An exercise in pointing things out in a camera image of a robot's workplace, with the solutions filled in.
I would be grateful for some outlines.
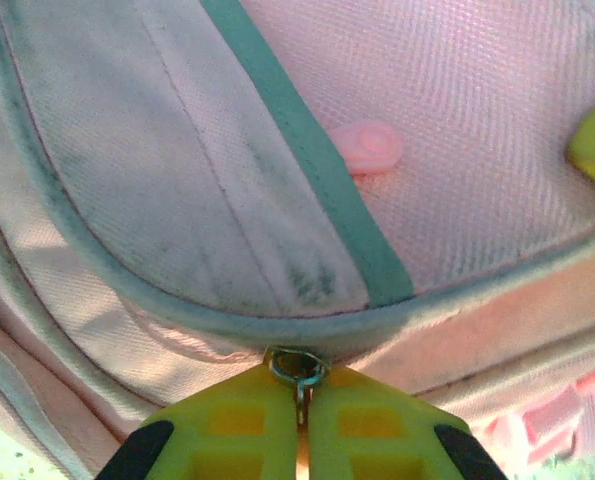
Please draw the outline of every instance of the pink button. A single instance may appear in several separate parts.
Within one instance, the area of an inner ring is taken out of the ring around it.
[[[402,156],[402,135],[377,120],[362,120],[328,132],[351,175],[390,170]]]

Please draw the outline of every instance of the teal trim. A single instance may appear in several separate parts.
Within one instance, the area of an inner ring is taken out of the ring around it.
[[[366,284],[370,307],[413,297],[413,284],[344,161],[239,2],[200,0],[255,85]]]
[[[10,2],[1,2],[0,5],[6,7]],[[403,330],[431,325],[437,319],[460,311],[465,305],[487,302],[595,254],[594,229],[587,238],[575,245],[524,259],[512,268],[491,273],[468,284],[397,305],[325,318],[258,318],[218,312],[192,304],[136,276],[89,230],[42,150],[6,45],[7,38],[0,28],[0,101],[9,133],[20,154],[19,160],[24,164],[44,208],[68,244],[81,255],[93,272],[120,297],[167,323],[220,336],[259,351],[268,345],[285,345],[308,348],[331,360],[341,357],[347,359],[349,351],[368,353],[379,348],[383,342],[395,341]]]

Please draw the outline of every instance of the stitching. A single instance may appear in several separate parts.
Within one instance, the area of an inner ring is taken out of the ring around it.
[[[280,302],[279,302],[279,297],[277,296],[277,292],[273,288],[273,285],[270,282],[270,279],[267,277],[266,273],[264,272],[264,269],[262,267],[261,261],[259,260],[259,258],[255,254],[255,251],[253,250],[252,242],[250,241],[250,238],[246,234],[246,230],[244,229],[243,224],[241,223],[241,221],[237,217],[232,204],[228,200],[228,195],[226,194],[226,189],[223,187],[223,185],[221,184],[221,182],[219,180],[219,176],[217,175],[217,171],[215,170],[215,165],[213,163],[213,160],[212,160],[211,156],[208,154],[208,149],[206,147],[206,144],[204,143],[204,140],[202,139],[201,135],[199,134],[199,130],[197,129],[197,126],[193,122],[192,116],[190,115],[190,112],[188,111],[188,107],[186,106],[186,103],[184,102],[184,100],[181,97],[181,92],[177,88],[177,85],[175,84],[175,81],[172,78],[172,75],[170,73],[170,70],[168,69],[168,65],[166,64],[166,61],[164,60],[164,57],[162,55],[162,52],[159,49],[159,47],[157,46],[157,43],[155,42],[154,38],[152,37],[151,30],[148,28],[148,26],[144,22],[144,17],[142,15],[142,12],[137,8],[137,6],[135,5],[134,2],[131,2],[131,5],[132,5],[133,9],[135,10],[135,12],[139,15],[139,18],[141,19],[141,25],[144,28],[144,31],[146,32],[146,35],[148,36],[148,41],[152,45],[152,47],[155,50],[155,52],[157,52],[157,56],[159,57],[159,61],[161,62],[161,66],[162,66],[162,68],[164,70],[164,73],[166,74],[166,78],[168,79],[168,82],[170,84],[170,87],[173,89],[173,92],[175,92],[175,97],[177,97],[177,101],[179,102],[179,104],[181,105],[181,107],[183,109],[184,116],[186,117],[186,119],[188,120],[189,125],[191,126],[191,128],[195,132],[195,136],[197,138],[197,141],[199,142],[199,145],[201,147],[202,153],[204,154],[204,156],[208,160],[208,166],[210,168],[210,172],[211,172],[213,178],[215,179],[215,182],[217,183],[217,186],[219,187],[219,191],[221,192],[222,197],[224,198],[224,202],[226,203],[226,205],[228,207],[228,211],[230,212],[230,214],[231,214],[231,216],[232,216],[232,218],[233,218],[233,220],[235,222],[235,225],[237,226],[237,229],[239,230],[241,236],[243,237],[244,241],[246,242],[246,246],[248,247],[248,250],[250,251],[250,254],[251,254],[251,257],[253,259],[253,262],[255,263],[255,266],[258,268],[261,277],[263,278],[264,282],[266,282],[266,285],[270,289],[270,292],[271,292],[271,294],[273,296],[273,300],[275,301],[275,306],[277,308],[279,308]]]
[[[5,46],[6,46],[6,52],[13,64],[13,68],[15,70],[15,75],[17,77],[17,84],[19,86],[20,92],[24,98],[24,101],[26,102],[26,109],[28,111],[28,115],[31,119],[31,121],[33,122],[33,128],[35,129],[35,132],[37,134],[37,140],[40,142],[42,148],[44,149],[44,153],[46,154],[46,158],[50,159],[50,157],[48,156],[46,150],[45,150],[45,146],[43,143],[43,140],[41,138],[41,136],[39,135],[39,131],[37,129],[37,125],[34,121],[34,117],[32,115],[32,112],[30,111],[30,105],[28,104],[28,98],[26,96],[26,92],[24,90],[24,85],[21,81],[21,76],[19,73],[19,69],[17,66],[17,62],[15,59],[15,56],[13,55],[12,52],[12,47],[10,45],[10,40],[9,40],[9,35],[8,32],[5,28],[4,22],[3,22],[3,18],[2,18],[2,14],[1,14],[1,7],[0,7],[0,29],[2,32],[2,38],[5,42]],[[97,365],[94,364],[94,362],[88,357],[88,355],[86,355],[83,350],[81,350],[81,348],[79,347],[79,345],[77,345],[71,338],[70,336],[64,331],[64,329],[62,328],[61,324],[59,322],[57,322],[55,320],[55,318],[53,317],[52,313],[48,310],[48,308],[46,307],[46,305],[44,304],[44,302],[42,301],[42,299],[39,297],[37,291],[34,289],[32,283],[30,282],[29,278],[26,276],[26,273],[24,272],[23,268],[21,267],[21,265],[19,264],[19,262],[17,261],[17,259],[14,257],[12,250],[10,249],[10,246],[8,244],[8,241],[4,235],[4,233],[1,231],[0,229],[0,246],[2,246],[2,250],[5,252],[2,256],[2,259],[10,264],[10,268],[14,269],[15,272],[17,272],[17,281],[19,281],[22,285],[23,288],[30,294],[30,297],[32,297],[34,303],[36,304],[37,308],[39,310],[42,311],[43,313],[43,317],[46,319],[46,321],[50,324],[50,328],[54,328],[57,331],[59,331],[66,339],[67,341],[71,344],[73,351],[75,351],[77,354],[82,355],[87,362],[89,362],[90,365],[84,366],[83,368],[87,371],[88,375],[94,376],[95,372],[101,372],[104,376],[104,378],[106,378],[108,381],[112,382],[113,384],[115,384],[114,386],[116,386],[117,388],[121,388],[122,390],[125,390],[127,392],[129,392],[131,395],[134,395],[135,397],[137,397],[139,399],[139,401],[141,402],[145,402],[148,403],[149,405],[155,405],[154,402],[152,402],[151,400],[146,399],[145,397],[141,396],[139,393],[134,392],[131,388],[129,388],[127,385],[124,385],[122,382],[120,382],[119,380],[117,380],[116,378],[114,378],[113,376],[109,375],[107,372],[105,372],[104,370],[102,370],[101,368],[99,368]],[[27,313],[27,309],[23,307],[23,305],[21,306],[22,311],[24,311],[24,313]],[[45,325],[43,325],[42,327],[40,327],[41,330],[45,330]],[[82,365],[80,361],[68,361],[67,359],[63,358],[61,355],[58,355],[58,358],[61,362],[63,362],[67,367],[69,363],[74,363],[76,365]],[[90,368],[93,368],[93,372],[88,372],[88,370]],[[108,386],[102,386],[103,390],[108,390]],[[142,407],[136,407],[133,402],[128,401],[126,402],[124,399],[121,398],[117,398],[119,397],[117,395],[117,392],[108,392],[111,393],[111,400],[114,403],[118,403],[122,408],[129,408],[130,410],[136,411],[136,410],[140,410],[142,409]]]
[[[39,327],[39,332],[40,335],[37,335],[37,338],[42,341],[43,343],[45,343],[47,346],[48,343],[46,342],[46,338],[42,338],[45,335],[42,335],[41,333],[45,330],[45,324],[48,323],[49,324],[49,329],[51,330],[56,330],[58,331],[61,335],[63,335],[63,337],[65,339],[67,339],[67,341],[69,342],[70,346],[72,347],[72,349],[74,351],[76,351],[78,354],[82,355],[87,362],[90,363],[89,366],[84,366],[84,369],[89,369],[89,368],[93,368],[94,372],[91,372],[92,375],[94,376],[95,374],[97,374],[97,372],[101,372],[103,374],[103,376],[105,378],[107,378],[109,381],[113,382],[114,384],[116,384],[117,387],[126,390],[127,392],[129,392],[131,395],[134,395],[135,397],[139,398],[141,401],[143,402],[147,402],[148,404],[151,405],[159,405],[162,406],[160,404],[156,404],[150,400],[148,400],[147,398],[141,396],[139,393],[133,391],[131,388],[129,388],[127,385],[125,385],[124,383],[120,382],[119,380],[117,380],[115,377],[109,375],[105,370],[101,369],[100,367],[98,367],[91,359],[90,357],[88,357],[88,355],[86,355],[86,353],[84,353],[82,351],[82,349],[79,347],[79,345],[77,345],[71,338],[70,336],[68,336],[68,334],[64,331],[64,329],[62,328],[61,324],[55,320],[55,318],[53,317],[52,313],[48,310],[48,307],[46,307],[46,305],[44,304],[43,300],[39,297],[39,294],[37,293],[37,291],[35,290],[34,286],[32,285],[32,283],[30,282],[29,278],[26,276],[26,273],[24,272],[23,268],[21,267],[21,265],[19,264],[19,262],[17,261],[17,258],[14,256],[12,250],[10,249],[10,245],[8,244],[8,241],[6,239],[6,236],[4,235],[4,232],[1,230],[0,228],[0,252],[3,252],[3,254],[0,255],[0,259],[3,261],[4,264],[8,265],[11,269],[11,271],[15,272],[15,276],[17,277],[14,281],[18,283],[18,285],[21,286],[21,288],[23,290],[25,290],[28,293],[28,298],[32,299],[31,302],[34,303],[36,305],[36,308],[39,309],[44,317],[44,321],[42,322],[43,325],[40,325]],[[1,262],[0,262],[0,275],[7,277],[7,275],[5,273],[3,273],[1,268]],[[5,282],[6,285],[11,286],[10,282]],[[28,312],[28,308],[25,307],[23,305],[22,302],[19,302],[19,300],[17,299],[17,295],[15,295],[14,293],[11,295],[11,297],[13,298],[13,301],[15,302],[15,304],[17,304],[20,307],[20,310],[28,315],[29,318],[35,318],[35,316],[32,313]],[[53,370],[53,368],[51,368],[49,365],[45,365],[39,358],[37,358],[35,356],[34,353],[27,351],[25,348],[23,349],[26,353],[28,353],[32,358],[34,358],[35,360],[37,360],[37,362],[39,362],[41,365],[43,365],[50,373],[52,373],[53,375],[55,375],[55,377],[59,378],[60,381],[63,381],[61,379],[61,377],[59,376],[59,374]],[[77,374],[77,372],[75,372],[74,370],[72,370],[69,367],[69,361],[67,359],[62,358],[61,355],[58,355],[57,353],[55,353],[55,355],[57,356],[57,358],[59,359],[60,362],[62,362],[69,370],[71,370],[73,373]],[[78,365],[82,365],[82,363],[80,361],[75,361]],[[73,388],[71,385],[68,385],[66,382],[64,382],[65,385],[68,386],[68,388],[70,388],[81,400],[82,402],[91,410],[93,411],[94,409],[90,407],[90,405],[88,405],[87,401],[82,398],[82,396],[80,395],[81,392],[79,392],[77,389]],[[115,395],[113,395],[111,397],[111,401],[114,403],[115,402]],[[136,408],[132,405],[130,405],[129,403],[126,403],[123,399],[119,399],[120,400],[120,406],[123,408],[130,408],[131,410],[136,410]],[[106,427],[109,429],[109,431],[113,432],[114,429],[108,427],[108,425],[106,425]]]
[[[15,406],[11,403],[10,398],[8,398],[4,392],[2,392],[0,388],[0,405],[2,408],[13,417],[15,421],[15,425],[19,427],[19,429],[29,437],[30,441],[32,442],[33,446],[37,448],[43,455],[45,455],[54,465],[60,470],[61,473],[68,476],[69,478],[73,478],[71,472],[64,466],[64,464],[57,458],[57,456],[46,446],[42,443],[42,441],[37,438],[37,435],[32,430],[32,428],[26,423],[26,420],[22,417],[21,413],[17,411]]]
[[[132,6],[133,6],[133,8],[135,9],[135,11],[136,11],[136,12],[139,14],[140,18],[142,18],[142,19],[143,19],[143,17],[141,16],[141,12],[139,12],[139,10],[137,10],[137,9],[136,9],[136,7],[134,6],[134,4],[133,4]],[[145,30],[146,30],[146,33],[147,33],[147,35],[148,35],[148,38],[150,39],[151,43],[153,44],[153,47],[155,48],[155,50],[157,51],[157,53],[158,53],[158,55],[159,55],[159,57],[160,57],[160,61],[162,62],[162,66],[163,66],[163,67],[164,67],[164,69],[166,70],[166,73],[167,73],[167,75],[168,75],[168,77],[169,77],[169,79],[170,79],[170,75],[168,74],[168,70],[167,70],[166,64],[165,64],[165,63],[164,63],[164,61],[163,61],[163,58],[161,57],[161,53],[159,52],[159,49],[157,49],[156,45],[153,43],[152,37],[151,37],[151,35],[150,35],[150,32],[149,32],[149,31],[148,31],[148,29],[145,27],[145,25],[144,25],[144,23],[143,23],[143,20],[142,20],[142,26],[144,26],[144,28],[145,28]],[[21,96],[22,96],[22,98],[23,98],[23,101],[24,101],[24,107],[25,107],[25,110],[26,110],[26,112],[27,112],[27,115],[28,115],[29,122],[30,122],[30,124],[32,125],[33,131],[34,131],[34,134],[35,134],[35,138],[36,138],[37,142],[39,143],[39,145],[41,146],[41,150],[42,150],[43,157],[45,158],[46,162],[47,162],[47,163],[50,165],[50,167],[51,167],[51,168],[50,168],[50,170],[51,170],[51,174],[52,174],[52,175],[55,177],[55,179],[56,179],[56,180],[58,180],[58,179],[60,178],[60,177],[59,177],[59,173],[58,173],[57,169],[55,168],[54,162],[52,161],[52,158],[51,158],[51,156],[50,156],[50,154],[49,154],[49,152],[48,152],[48,150],[47,150],[47,148],[46,148],[46,145],[45,145],[45,143],[44,143],[44,140],[43,140],[43,138],[42,138],[42,136],[41,136],[41,133],[40,133],[40,131],[39,131],[39,128],[38,128],[37,122],[36,122],[36,120],[35,120],[35,117],[34,117],[33,111],[32,111],[32,109],[31,109],[30,103],[29,103],[29,101],[28,101],[28,96],[26,95],[26,90],[25,90],[24,84],[23,84],[23,82],[22,82],[22,79],[21,79],[21,75],[20,75],[20,72],[19,72],[19,68],[18,68],[17,59],[16,59],[16,57],[15,57],[15,55],[14,55],[14,53],[13,53],[13,49],[12,49],[12,46],[11,46],[11,44],[10,44],[9,35],[8,35],[8,32],[7,32],[7,30],[6,30],[6,28],[5,28],[5,25],[4,25],[4,22],[3,22],[3,18],[2,18],[2,14],[1,14],[1,8],[0,8],[0,29],[1,29],[1,31],[2,31],[2,37],[3,37],[3,41],[5,42],[5,45],[6,45],[6,50],[7,50],[8,57],[10,58],[10,60],[11,60],[11,63],[12,63],[12,65],[13,65],[13,69],[14,69],[14,71],[15,71],[15,76],[16,76],[16,80],[17,80],[17,82],[16,82],[16,83],[17,83],[17,86],[18,86],[18,88],[19,88],[19,92],[20,92],[20,94],[21,94]],[[179,93],[178,93],[178,91],[177,91],[177,89],[176,89],[175,85],[172,83],[172,80],[171,80],[171,87],[172,87],[172,88],[175,90],[175,93],[178,95],[178,98],[179,98]],[[189,118],[189,121],[190,121],[190,116],[189,116],[189,114],[188,114],[188,111],[187,111],[187,109],[186,109],[186,106],[183,104],[183,102],[181,102],[181,104],[182,104],[182,106],[184,107],[184,112],[186,113],[186,116],[187,116],[187,118]],[[222,190],[222,194],[224,194],[224,196],[225,196],[225,192],[224,192],[224,191],[223,191],[223,189],[221,188],[221,185],[219,185],[219,186],[220,186],[220,189]],[[61,183],[61,182],[60,182],[60,183],[59,183],[59,186],[58,186],[58,188],[61,190],[61,194],[62,194],[62,195],[64,195],[64,197],[66,197],[66,198],[68,199],[68,203],[69,203],[69,205],[70,205],[70,208],[71,208],[71,209],[72,209],[72,210],[73,210],[73,211],[74,211],[74,212],[77,214],[77,216],[78,216],[79,218],[82,218],[82,216],[81,216],[81,213],[79,212],[79,210],[78,210],[78,208],[77,208],[76,204],[75,204],[75,203],[74,203],[74,201],[72,200],[72,198],[71,198],[71,196],[70,196],[69,192],[66,190],[66,188],[65,188],[65,187],[64,187],[64,185],[63,185],[63,183]],[[242,226],[241,226],[241,224],[240,224],[239,220],[238,220],[238,219],[237,219],[237,218],[234,216],[234,212],[232,211],[231,205],[229,204],[229,202],[228,202],[227,198],[226,198],[226,204],[228,205],[229,209],[231,210],[231,213],[233,214],[234,221],[236,222],[237,226],[238,226],[238,227],[241,229],[242,236],[244,237],[244,239],[245,239],[245,241],[246,241],[246,243],[247,243],[248,247],[251,249],[251,253],[252,253],[252,244],[250,243],[250,240],[249,240],[249,239],[246,237],[246,235],[244,234],[244,232],[243,232],[243,228],[242,228]],[[95,239],[97,240],[97,242],[98,242],[98,243],[99,243],[101,246],[103,246],[103,247],[104,247],[104,249],[105,249],[104,243],[103,243],[103,242],[101,241],[101,239],[100,239],[100,238],[99,238],[99,237],[98,237],[98,236],[95,234],[95,232],[93,232],[92,230],[90,230],[90,228],[89,228],[87,225],[86,225],[86,227],[85,227],[85,228],[86,228],[86,230],[88,231],[88,233],[89,233],[89,234],[90,234],[90,235],[91,235],[93,238],[95,238]],[[252,254],[252,257],[253,257],[253,260],[254,260],[255,264],[257,265],[257,267],[258,267],[258,268],[259,268],[259,270],[260,270],[260,273],[261,273],[261,276],[262,276],[262,278],[263,278],[263,279],[264,279],[264,280],[267,282],[267,284],[268,284],[268,286],[269,286],[269,288],[270,288],[271,294],[272,294],[272,296],[273,296],[273,299],[275,300],[275,302],[277,302],[276,306],[277,306],[277,307],[279,307],[279,304],[278,304],[278,299],[277,299],[277,296],[276,296],[276,292],[275,292],[275,290],[272,288],[272,285],[270,284],[270,281],[269,281],[269,279],[268,279],[268,278],[267,278],[267,277],[264,275],[264,272],[263,272],[263,270],[261,269],[261,264],[259,263],[259,260],[258,260],[258,258],[257,258],[257,257],[256,257],[254,254]],[[117,262],[118,262],[118,263],[119,263],[119,264],[120,264],[120,265],[121,265],[121,266],[122,266],[122,267],[123,267],[123,268],[124,268],[124,269],[125,269],[127,272],[130,272],[132,275],[134,275],[135,277],[139,278],[141,281],[143,281],[143,282],[144,282],[144,283],[146,283],[147,285],[149,285],[149,286],[153,287],[154,289],[156,289],[156,290],[158,290],[158,291],[160,291],[160,292],[162,292],[162,293],[165,293],[165,294],[167,294],[167,295],[170,295],[171,297],[173,297],[173,298],[175,298],[175,299],[178,299],[178,300],[181,300],[181,301],[189,301],[189,300],[190,300],[190,299],[187,299],[187,298],[179,297],[179,296],[177,296],[177,295],[175,295],[175,294],[173,294],[173,293],[171,293],[171,292],[168,292],[168,291],[166,291],[166,290],[163,290],[162,288],[160,288],[160,287],[158,287],[158,286],[156,286],[156,285],[153,285],[151,282],[149,282],[149,281],[146,281],[145,279],[142,279],[142,278],[141,278],[141,277],[140,277],[138,274],[136,274],[135,272],[133,272],[133,271],[132,271],[132,270],[131,270],[131,269],[130,269],[130,268],[127,266],[127,265],[125,265],[123,262],[121,262],[121,260],[120,260],[120,259],[117,259],[117,258],[116,258],[116,259],[115,259],[115,261],[117,261]]]

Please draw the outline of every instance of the canvas fabric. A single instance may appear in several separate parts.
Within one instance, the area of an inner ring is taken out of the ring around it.
[[[594,106],[591,1],[0,0],[0,424],[89,478],[275,344],[476,432],[569,391]],[[366,119],[402,158],[351,178]]]

